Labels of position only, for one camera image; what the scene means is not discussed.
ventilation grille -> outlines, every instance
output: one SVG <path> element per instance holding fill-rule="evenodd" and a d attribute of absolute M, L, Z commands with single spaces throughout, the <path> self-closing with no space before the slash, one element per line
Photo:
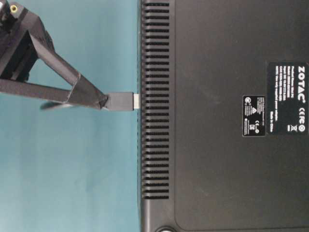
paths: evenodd
<path fill-rule="evenodd" d="M 169 198 L 169 0 L 142 1 L 142 197 Z"/>

product label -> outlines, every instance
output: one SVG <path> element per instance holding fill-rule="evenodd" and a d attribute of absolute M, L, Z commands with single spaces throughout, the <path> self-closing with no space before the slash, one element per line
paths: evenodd
<path fill-rule="evenodd" d="M 265 136 L 265 97 L 243 97 L 243 136 Z"/>
<path fill-rule="evenodd" d="M 267 133 L 308 134 L 308 65 L 271 62 L 267 67 Z"/>

gold connector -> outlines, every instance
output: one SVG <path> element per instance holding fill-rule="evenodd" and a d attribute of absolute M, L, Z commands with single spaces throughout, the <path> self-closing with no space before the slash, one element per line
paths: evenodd
<path fill-rule="evenodd" d="M 10 8 L 12 13 L 16 13 L 18 11 L 18 7 L 15 5 L 12 5 Z"/>

black label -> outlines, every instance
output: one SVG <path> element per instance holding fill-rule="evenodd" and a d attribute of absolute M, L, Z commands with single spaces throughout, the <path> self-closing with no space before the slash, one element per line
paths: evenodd
<path fill-rule="evenodd" d="M 265 97 L 243 97 L 243 136 L 265 136 Z"/>
<path fill-rule="evenodd" d="M 267 133 L 308 134 L 308 65 L 272 62 L 267 67 Z"/>

blue-green surface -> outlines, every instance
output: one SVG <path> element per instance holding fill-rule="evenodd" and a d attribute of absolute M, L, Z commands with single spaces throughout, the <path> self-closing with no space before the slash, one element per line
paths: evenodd
<path fill-rule="evenodd" d="M 103 92 L 136 91 L 137 0 L 20 0 Z M 30 81 L 66 87 L 41 61 Z M 136 232 L 137 113 L 0 95 L 0 231 Z"/>

